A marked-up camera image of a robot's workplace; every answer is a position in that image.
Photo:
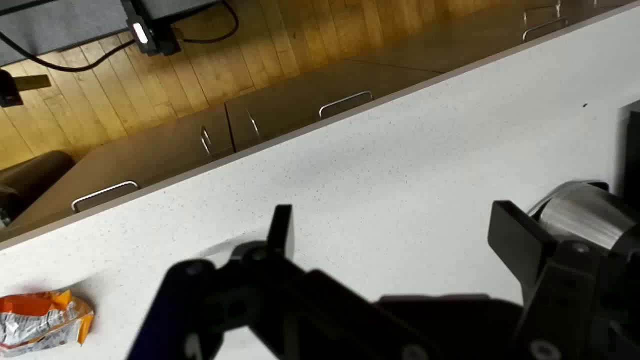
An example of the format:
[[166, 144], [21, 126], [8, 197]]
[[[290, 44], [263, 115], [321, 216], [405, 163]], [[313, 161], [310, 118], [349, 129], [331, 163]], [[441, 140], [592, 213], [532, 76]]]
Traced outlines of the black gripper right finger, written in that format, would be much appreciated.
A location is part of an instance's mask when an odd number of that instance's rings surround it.
[[579, 237], [555, 237], [515, 203], [496, 201], [489, 245], [523, 286], [517, 357], [640, 360], [636, 229], [605, 248]]

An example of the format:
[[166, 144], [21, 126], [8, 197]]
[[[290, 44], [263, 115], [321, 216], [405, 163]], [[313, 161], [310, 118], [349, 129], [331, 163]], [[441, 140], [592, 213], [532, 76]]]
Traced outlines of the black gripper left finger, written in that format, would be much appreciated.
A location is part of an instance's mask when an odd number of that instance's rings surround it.
[[184, 260], [166, 272], [126, 360], [215, 360], [246, 329], [279, 360], [429, 360], [419, 330], [321, 271], [287, 259], [292, 208], [224, 266]]

